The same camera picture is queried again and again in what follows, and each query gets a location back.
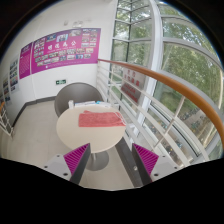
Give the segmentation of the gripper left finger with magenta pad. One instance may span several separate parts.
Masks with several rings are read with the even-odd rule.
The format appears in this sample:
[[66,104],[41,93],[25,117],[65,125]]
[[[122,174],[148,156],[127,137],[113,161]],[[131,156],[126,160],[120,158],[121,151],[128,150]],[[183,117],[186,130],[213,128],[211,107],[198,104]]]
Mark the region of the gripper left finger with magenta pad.
[[65,155],[56,154],[43,166],[43,169],[74,184],[79,184],[90,154],[90,144],[85,144]]

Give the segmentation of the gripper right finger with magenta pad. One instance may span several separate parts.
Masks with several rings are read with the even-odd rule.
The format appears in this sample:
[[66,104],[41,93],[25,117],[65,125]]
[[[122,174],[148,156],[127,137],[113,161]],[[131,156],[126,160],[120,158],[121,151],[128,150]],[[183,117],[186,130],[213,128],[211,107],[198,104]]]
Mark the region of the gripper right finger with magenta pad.
[[132,144],[132,156],[143,185],[157,181],[180,169],[167,155],[157,155],[135,143]]

